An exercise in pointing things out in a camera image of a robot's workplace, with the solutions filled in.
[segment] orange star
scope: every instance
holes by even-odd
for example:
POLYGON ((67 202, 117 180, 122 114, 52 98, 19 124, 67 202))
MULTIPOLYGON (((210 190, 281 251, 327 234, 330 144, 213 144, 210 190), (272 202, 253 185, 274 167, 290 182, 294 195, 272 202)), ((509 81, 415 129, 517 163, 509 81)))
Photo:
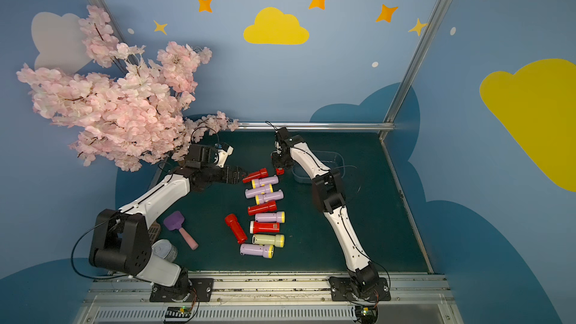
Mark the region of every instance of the orange star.
POLYGON ((326 0, 312 0, 312 3, 310 3, 310 7, 308 9, 320 8, 324 10, 324 1, 326 0))
POLYGON ((168 34, 166 34, 166 30, 164 30, 164 28, 165 28, 166 25, 168 25, 168 24, 162 24, 162 25, 160 25, 160 24, 158 24, 158 23, 156 22, 156 20, 154 21, 154 24, 156 24, 156 29, 154 29, 155 32, 163 32, 164 35, 168 35, 168 34))
POLYGON ((382 12, 380 13, 378 19, 376 19, 376 23, 378 23, 380 20, 385 20, 389 23, 392 20, 392 14, 394 14, 396 9, 398 9, 398 7, 388 8, 387 6, 382 5, 382 12))
POLYGON ((420 36, 420 34, 422 33, 422 29, 427 25, 428 25, 428 23, 422 24, 420 22, 420 18, 418 18, 416 20, 416 26, 414 26, 414 28, 408 30, 408 32, 416 32, 418 34, 418 36, 420 36))
POLYGON ((212 9, 210 8, 210 3, 212 2, 212 0, 198 0, 198 2, 200 3, 200 9, 198 9, 198 11, 207 11, 212 13, 212 9))

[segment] metal vent grille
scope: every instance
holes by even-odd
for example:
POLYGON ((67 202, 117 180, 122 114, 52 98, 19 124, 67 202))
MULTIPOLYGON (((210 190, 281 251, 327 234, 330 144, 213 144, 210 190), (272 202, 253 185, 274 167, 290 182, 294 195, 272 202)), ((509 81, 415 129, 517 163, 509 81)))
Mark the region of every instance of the metal vent grille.
POLYGON ((96 314, 96 323, 146 323, 161 322, 166 309, 157 307, 100 307, 96 314))
MULTIPOLYGON (((166 318, 162 307, 100 307, 96 323, 167 323, 185 322, 183 318, 166 318)), ((353 306, 200 306, 190 322, 255 322, 260 320, 356 320, 353 306)))
POLYGON ((200 307, 201 321, 355 320, 352 306, 200 307))

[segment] yellow cloud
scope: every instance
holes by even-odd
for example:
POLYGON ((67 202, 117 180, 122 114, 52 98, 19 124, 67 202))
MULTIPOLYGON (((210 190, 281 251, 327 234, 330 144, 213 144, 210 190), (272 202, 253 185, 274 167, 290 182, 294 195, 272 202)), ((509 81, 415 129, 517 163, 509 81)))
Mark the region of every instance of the yellow cloud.
POLYGON ((276 8, 261 10, 254 25, 244 30, 244 40, 252 44, 302 44, 310 34, 300 26, 292 14, 284 14, 276 8))
POLYGON ((494 72, 480 96, 552 182, 576 191, 576 65, 543 59, 514 75, 494 72))

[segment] purple brush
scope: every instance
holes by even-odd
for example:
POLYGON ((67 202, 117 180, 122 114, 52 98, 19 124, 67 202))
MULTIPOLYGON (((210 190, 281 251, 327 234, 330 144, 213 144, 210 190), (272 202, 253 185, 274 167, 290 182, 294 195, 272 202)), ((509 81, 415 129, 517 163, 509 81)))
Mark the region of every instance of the purple brush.
POLYGON ((164 226, 167 227, 168 230, 178 229, 178 231, 180 232, 180 234, 182 234, 182 237, 188 243, 190 248, 194 250, 198 248, 198 243, 194 239, 192 239, 192 237, 190 236, 190 234, 188 234, 188 232, 186 232, 186 230, 184 230, 184 228, 182 227, 183 222, 184 222, 184 216, 182 215, 182 213, 180 213, 180 211, 175 211, 174 213, 167 216, 166 219, 164 219, 164 226))

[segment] white robotic arm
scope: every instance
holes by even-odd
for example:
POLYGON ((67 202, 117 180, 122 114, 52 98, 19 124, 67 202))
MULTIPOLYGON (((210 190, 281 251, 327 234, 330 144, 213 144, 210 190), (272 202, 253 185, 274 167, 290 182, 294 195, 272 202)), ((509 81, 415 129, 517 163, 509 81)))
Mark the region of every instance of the white robotic arm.
MULTIPOLYGON (((304 171, 310 176, 310 179, 324 176, 330 172, 330 168, 318 160, 305 142, 294 144, 290 148, 290 155, 292 159, 302 166, 304 171)), ((370 259, 364 249, 362 249, 358 237, 356 237, 348 217, 348 209, 345 206, 340 206, 333 210, 332 213, 324 212, 324 216, 330 222, 332 229, 334 229, 334 233, 344 252, 348 270, 354 272, 356 269, 368 266, 370 259)))
POLYGON ((293 136, 285 127, 276 130, 276 148, 272 153, 274 167, 290 168, 296 161, 310 176, 313 202, 330 222, 342 247, 352 290, 357 298, 367 298, 380 278, 350 222, 340 172, 324 165, 301 136, 293 136))
POLYGON ((90 264, 162 287, 179 286, 180 290, 176 288, 173 292, 186 298, 190 292, 187 270, 152 252, 148 228, 191 190, 203 191, 212 182, 235 184, 241 180, 245 175, 243 170, 224 166, 232 151, 227 144, 219 143, 215 147, 192 144, 182 166, 166 175, 155 187, 118 211, 102 211, 96 219, 90 264))

